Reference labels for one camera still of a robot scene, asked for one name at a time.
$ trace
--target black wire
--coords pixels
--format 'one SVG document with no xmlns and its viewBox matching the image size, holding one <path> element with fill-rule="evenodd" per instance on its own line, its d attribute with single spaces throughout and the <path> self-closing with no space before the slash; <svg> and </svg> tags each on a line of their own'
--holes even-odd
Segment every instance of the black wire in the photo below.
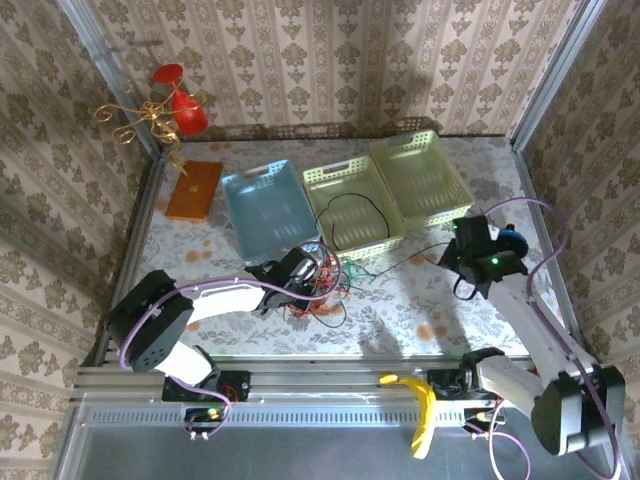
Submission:
<svg viewBox="0 0 640 480">
<path fill-rule="evenodd" d="M 360 198 L 364 198 L 365 200 L 367 200 L 371 206 L 373 208 L 376 209 L 376 212 L 378 212 L 380 214 L 380 216 L 382 217 L 382 219 L 384 220 L 384 224 L 387 227 L 387 237 L 386 238 L 391 238 L 391 228 L 389 227 L 389 221 L 387 220 L 387 217 L 385 217 L 384 213 L 382 213 L 382 210 L 380 210 L 375 203 L 373 203 L 373 200 L 371 200 L 369 197 L 367 197 L 366 195 L 362 195 L 360 193 L 341 193 L 340 195 L 336 195 L 335 197 L 333 197 L 331 200 L 329 200 L 329 202 L 327 203 L 327 206 L 324 208 L 324 210 L 322 210 L 318 216 L 316 217 L 316 221 L 315 221 L 315 226 L 318 226 L 318 221 L 320 220 L 320 217 L 327 211 L 329 210 L 329 207 L 331 206 L 331 202 L 333 202 L 334 200 L 340 198 L 340 197 L 346 197 L 347 195 L 354 195 L 356 197 L 360 197 Z M 336 250 L 342 250 L 341 248 L 338 248 L 338 245 L 336 244 L 335 241 L 335 231 L 336 231 L 336 224 L 334 223 L 333 226 L 331 227 L 331 243 L 333 243 L 333 246 L 336 248 Z"/>
<path fill-rule="evenodd" d="M 383 271 L 382 271 L 382 272 L 380 272 L 380 273 L 376 273 L 375 275 L 373 275 L 373 274 L 371 274 L 371 273 L 370 273 L 369 275 L 372 275 L 374 278 L 375 278 L 375 277 L 379 277 L 379 276 L 381 276 L 381 275 L 384 275 L 384 274 L 385 274 L 385 273 L 387 273 L 388 271 L 393 270 L 393 269 L 394 269 L 394 268 L 396 268 L 398 265 L 402 265 L 404 262 L 406 262 L 407 260 L 412 259 L 412 258 L 413 258 L 413 257 L 415 257 L 416 255 L 420 255 L 422 252 L 426 252 L 426 251 L 427 251 L 427 250 L 429 250 L 430 248 L 433 248 L 433 247 L 439 247 L 439 246 L 441 246 L 441 245 L 449 245 L 449 242 L 440 242 L 440 243 L 434 243 L 433 245 L 429 245 L 428 247 L 423 248 L 423 249 L 422 249 L 422 250 L 420 250 L 419 252 L 416 252 L 416 253 L 414 253 L 413 255 L 408 256 L 408 257 L 407 257 L 407 258 L 405 258 L 404 260 L 399 261 L 399 262 L 398 262 L 398 263 L 396 263 L 395 265 L 391 265 L 391 266 L 390 266 L 389 268 L 387 268 L 386 270 L 383 270 Z"/>
<path fill-rule="evenodd" d="M 342 319 L 342 321 L 338 325 L 329 325 L 328 323 L 323 322 L 322 320 L 320 320 L 318 318 L 318 316 L 315 313 L 312 314 L 313 318 L 318 320 L 321 324 L 323 324 L 327 328 L 340 328 L 347 321 L 347 307 L 345 306 L 345 304 L 344 304 L 344 302 L 342 300 L 340 300 L 340 305 L 342 305 L 342 311 L 344 312 L 344 318 Z"/>
<path fill-rule="evenodd" d="M 462 298 L 458 296 L 458 285 L 460 285 L 460 282 L 462 281 L 462 275 L 460 275 L 458 277 L 458 280 L 456 280 L 456 283 L 453 285 L 453 296 L 456 297 L 458 300 L 463 300 L 465 302 L 468 302 L 469 300 L 472 300 L 473 297 L 476 296 L 476 293 L 478 293 L 478 289 L 474 288 L 473 292 L 471 292 L 471 295 L 469 295 L 467 298 Z"/>
<path fill-rule="evenodd" d="M 427 258 L 427 256 L 425 254 L 422 254 L 422 258 L 424 258 L 427 262 L 429 262 L 431 265 L 434 265 L 436 267 L 439 267 L 440 265 L 438 265 L 436 262 L 434 262 L 433 260 L 429 260 Z"/>
</svg>

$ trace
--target yellow-green plastic basket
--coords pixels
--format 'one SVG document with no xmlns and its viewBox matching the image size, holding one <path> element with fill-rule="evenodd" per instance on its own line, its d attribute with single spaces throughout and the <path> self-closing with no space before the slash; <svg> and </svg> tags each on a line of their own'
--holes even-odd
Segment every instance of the yellow-green plastic basket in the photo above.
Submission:
<svg viewBox="0 0 640 480">
<path fill-rule="evenodd" d="M 463 217 L 475 201 L 432 130 L 375 141 L 371 156 L 407 232 Z"/>
<path fill-rule="evenodd" d="M 332 198 L 357 193 L 371 199 L 389 223 L 391 236 L 387 238 L 382 216 L 366 199 L 348 195 L 334 200 L 321 215 L 318 226 L 327 245 L 335 249 L 341 259 L 377 255 L 396 248 L 404 238 L 405 228 L 398 206 L 371 157 L 307 170 L 303 177 L 316 216 Z"/>
</svg>

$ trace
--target plastic basket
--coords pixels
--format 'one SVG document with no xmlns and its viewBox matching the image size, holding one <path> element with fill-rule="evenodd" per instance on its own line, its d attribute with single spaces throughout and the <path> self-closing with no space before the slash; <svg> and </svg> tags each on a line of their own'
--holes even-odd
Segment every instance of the plastic basket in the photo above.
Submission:
<svg viewBox="0 0 640 480">
<path fill-rule="evenodd" d="M 327 245 L 340 258 L 352 260 L 377 255 L 396 248 L 405 235 L 402 217 L 371 157 L 354 158 L 326 167 L 307 170 L 304 187 Z M 362 197 L 338 195 L 355 193 L 369 198 L 382 215 Z"/>
<path fill-rule="evenodd" d="M 375 141 L 371 155 L 398 204 L 407 231 L 462 217 L 475 201 L 433 131 Z"/>
<path fill-rule="evenodd" d="M 240 256 L 247 264 L 280 260 L 291 248 L 320 239 L 311 205 L 289 160 L 228 175 L 222 186 Z"/>
</svg>

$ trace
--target gold wire stand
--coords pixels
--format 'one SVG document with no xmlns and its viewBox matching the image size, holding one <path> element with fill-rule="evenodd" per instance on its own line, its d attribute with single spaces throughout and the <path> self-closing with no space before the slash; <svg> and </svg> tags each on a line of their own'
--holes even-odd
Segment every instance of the gold wire stand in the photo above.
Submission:
<svg viewBox="0 0 640 480">
<path fill-rule="evenodd" d="M 127 108 L 115 103 L 106 103 L 99 107 L 93 114 L 98 123 L 108 122 L 113 118 L 113 114 L 116 110 L 122 110 L 124 112 L 135 113 L 140 116 L 135 122 L 128 123 L 121 127 L 113 129 L 111 132 L 111 139 L 114 143 L 119 145 L 126 145 L 131 143 L 136 138 L 136 131 L 133 127 L 146 120 L 151 121 L 151 134 L 158 138 L 162 143 L 173 144 L 174 147 L 169 152 L 169 163 L 183 173 L 187 178 L 189 175 L 184 169 L 184 164 L 187 163 L 187 158 L 184 155 L 179 155 L 178 152 L 182 148 L 182 141 L 178 135 L 178 124 L 173 118 L 163 119 L 163 117 L 173 116 L 176 113 L 186 112 L 194 110 L 196 108 L 202 108 L 205 103 L 204 96 L 195 93 L 187 96 L 187 100 L 195 102 L 196 105 L 181 110 L 168 110 L 167 104 L 169 100 L 173 98 L 182 84 L 183 78 L 180 77 L 178 84 L 173 88 L 171 94 L 164 99 L 164 101 L 158 103 L 151 100 L 151 93 L 147 95 L 147 99 L 142 104 L 139 110 L 133 108 Z M 149 88 L 144 79 L 130 79 L 122 83 L 120 88 L 124 93 L 131 93 L 134 91 L 135 84 L 142 83 Z"/>
</svg>

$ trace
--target basket handle hole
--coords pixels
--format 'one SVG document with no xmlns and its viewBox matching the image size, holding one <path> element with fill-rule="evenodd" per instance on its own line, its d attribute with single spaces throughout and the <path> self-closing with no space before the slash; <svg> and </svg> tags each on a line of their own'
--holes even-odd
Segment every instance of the basket handle hole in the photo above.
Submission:
<svg viewBox="0 0 640 480">
<path fill-rule="evenodd" d="M 244 178 L 245 180 L 249 180 L 250 178 L 255 178 L 255 177 L 259 177 L 261 175 L 266 175 L 267 173 L 269 173 L 269 169 L 268 168 L 260 168 L 258 170 L 249 170 L 247 172 L 244 172 Z"/>
<path fill-rule="evenodd" d="M 341 165 L 335 165 L 333 167 L 323 168 L 322 173 L 327 175 L 329 173 L 341 172 L 342 170 L 346 170 L 347 168 L 349 168 L 349 162 L 343 163 Z"/>
<path fill-rule="evenodd" d="M 402 145 L 406 145 L 407 143 L 413 142 L 413 133 L 391 137 L 388 142 L 390 147 L 400 147 Z"/>
</svg>

